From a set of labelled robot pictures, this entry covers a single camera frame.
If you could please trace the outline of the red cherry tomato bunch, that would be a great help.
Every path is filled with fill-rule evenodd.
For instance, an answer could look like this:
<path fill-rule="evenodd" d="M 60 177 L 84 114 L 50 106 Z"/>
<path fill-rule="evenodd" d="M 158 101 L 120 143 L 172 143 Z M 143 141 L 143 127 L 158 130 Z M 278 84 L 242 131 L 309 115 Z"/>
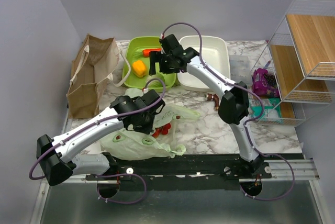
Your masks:
<path fill-rule="evenodd" d="M 171 129 L 171 124 L 168 123 L 162 127 L 155 128 L 154 133 L 152 134 L 152 137 L 155 139 L 158 138 L 160 135 L 167 135 L 169 133 L 169 130 Z"/>

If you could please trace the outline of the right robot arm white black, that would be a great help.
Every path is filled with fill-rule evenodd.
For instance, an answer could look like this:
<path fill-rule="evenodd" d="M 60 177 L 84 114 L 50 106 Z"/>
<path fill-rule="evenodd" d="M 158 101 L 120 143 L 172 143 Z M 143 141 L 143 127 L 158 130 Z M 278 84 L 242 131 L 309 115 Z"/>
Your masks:
<path fill-rule="evenodd" d="M 156 64 L 161 73 L 187 72 L 201 80 L 220 99 L 218 115 L 233 131 L 239 147 L 241 173 L 248 178 L 260 171 L 262 155 L 255 147 L 251 130 L 247 125 L 249 118 L 249 98 L 245 83 L 236 83 L 213 69 L 202 58 L 202 52 L 191 47 L 184 49 L 175 35 L 159 39 L 160 51 L 149 53 L 149 75 L 156 74 Z"/>

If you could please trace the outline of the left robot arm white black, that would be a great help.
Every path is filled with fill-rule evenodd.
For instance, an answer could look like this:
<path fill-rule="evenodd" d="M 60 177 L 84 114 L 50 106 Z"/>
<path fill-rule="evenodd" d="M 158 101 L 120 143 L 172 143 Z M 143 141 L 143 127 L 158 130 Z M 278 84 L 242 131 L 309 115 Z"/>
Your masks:
<path fill-rule="evenodd" d="M 56 137 L 43 135 L 37 139 L 36 158 L 50 186 L 65 182 L 72 175 L 97 174 L 109 180 L 116 167 L 105 154 L 92 159 L 79 153 L 108 134 L 122 129 L 146 135 L 153 132 L 155 116 L 165 106 L 161 96 L 150 90 L 142 96 L 118 96 L 101 113 L 75 129 Z"/>

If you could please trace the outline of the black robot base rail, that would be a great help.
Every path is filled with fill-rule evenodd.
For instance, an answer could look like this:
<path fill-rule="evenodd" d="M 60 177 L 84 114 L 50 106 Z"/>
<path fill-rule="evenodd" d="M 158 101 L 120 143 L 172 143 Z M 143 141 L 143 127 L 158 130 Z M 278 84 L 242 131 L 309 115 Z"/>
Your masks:
<path fill-rule="evenodd" d="M 110 169 L 103 177 L 86 176 L 105 194 L 120 191 L 238 190 L 241 181 L 258 182 L 271 178 L 263 158 L 249 164 L 237 154 L 186 154 L 175 158 L 125 161 L 110 158 Z"/>

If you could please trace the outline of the green avocado print plastic bag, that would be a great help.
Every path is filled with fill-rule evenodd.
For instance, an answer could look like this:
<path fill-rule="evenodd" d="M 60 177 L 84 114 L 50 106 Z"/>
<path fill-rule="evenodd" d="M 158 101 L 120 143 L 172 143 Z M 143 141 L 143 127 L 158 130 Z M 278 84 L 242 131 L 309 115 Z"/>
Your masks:
<path fill-rule="evenodd" d="M 184 122 L 195 122 L 200 113 L 176 104 L 166 104 L 162 111 L 155 116 L 155 128 L 171 124 L 169 133 L 158 138 L 152 134 L 128 131 L 125 128 L 110 133 L 101 138 L 99 143 L 101 149 L 121 160 L 145 160 L 149 158 L 181 156 L 186 152 L 185 145 L 178 143 L 176 129 Z"/>

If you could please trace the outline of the yellow toy bell pepper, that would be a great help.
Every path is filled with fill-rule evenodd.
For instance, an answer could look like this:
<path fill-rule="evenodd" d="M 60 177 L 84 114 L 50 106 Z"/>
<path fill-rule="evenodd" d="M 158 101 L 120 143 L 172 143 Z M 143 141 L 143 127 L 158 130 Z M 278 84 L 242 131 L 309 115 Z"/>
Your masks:
<path fill-rule="evenodd" d="M 136 60 L 135 62 L 133 62 L 131 68 L 134 75 L 138 78 L 143 78 L 148 73 L 147 67 L 142 60 Z"/>

